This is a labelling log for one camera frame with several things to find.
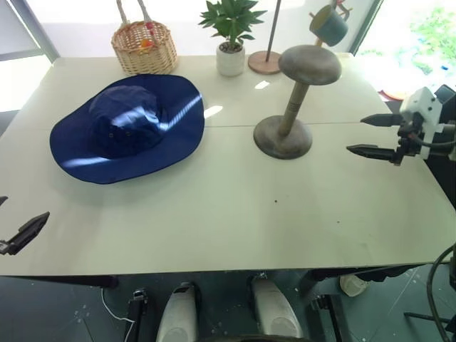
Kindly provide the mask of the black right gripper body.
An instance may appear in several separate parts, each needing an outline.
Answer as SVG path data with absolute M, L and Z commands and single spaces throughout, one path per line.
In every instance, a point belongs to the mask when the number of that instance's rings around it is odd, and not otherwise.
M 421 146 L 416 143 L 412 136 L 419 137 L 422 131 L 423 119 L 406 121 L 404 119 L 392 119 L 392 125 L 398 128 L 398 146 L 393 153 L 391 163 L 399 166 L 405 156 L 414 157 L 420 153 Z

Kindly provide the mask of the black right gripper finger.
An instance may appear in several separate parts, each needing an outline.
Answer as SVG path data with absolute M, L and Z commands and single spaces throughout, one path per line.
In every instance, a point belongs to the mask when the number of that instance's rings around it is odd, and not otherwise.
M 395 156 L 393 149 L 381 148 L 377 145 L 357 144 L 349 145 L 346 149 L 355 155 L 368 159 L 391 161 Z
M 394 113 L 374 114 L 362 118 L 361 123 L 375 127 L 392 127 L 402 123 L 402 115 Z

